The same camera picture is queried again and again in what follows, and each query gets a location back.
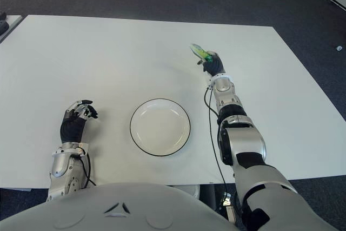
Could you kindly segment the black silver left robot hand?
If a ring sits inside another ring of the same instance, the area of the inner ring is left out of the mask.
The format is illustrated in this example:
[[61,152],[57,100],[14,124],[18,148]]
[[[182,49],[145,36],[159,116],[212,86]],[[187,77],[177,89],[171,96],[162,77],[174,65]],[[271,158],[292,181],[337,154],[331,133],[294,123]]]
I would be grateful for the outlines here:
[[81,142],[87,120],[98,118],[98,112],[92,106],[92,103],[91,100],[79,100],[65,111],[60,127],[62,143]]

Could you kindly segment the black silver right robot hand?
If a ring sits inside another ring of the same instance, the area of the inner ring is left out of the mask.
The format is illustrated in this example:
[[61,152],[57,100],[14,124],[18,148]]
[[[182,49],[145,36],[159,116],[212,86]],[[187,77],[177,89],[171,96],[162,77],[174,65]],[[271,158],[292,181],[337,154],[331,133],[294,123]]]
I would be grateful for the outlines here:
[[212,60],[205,62],[199,60],[197,63],[198,65],[203,66],[203,71],[207,72],[212,77],[217,74],[225,73],[224,66],[219,55],[212,51],[207,51],[207,53],[210,55]]

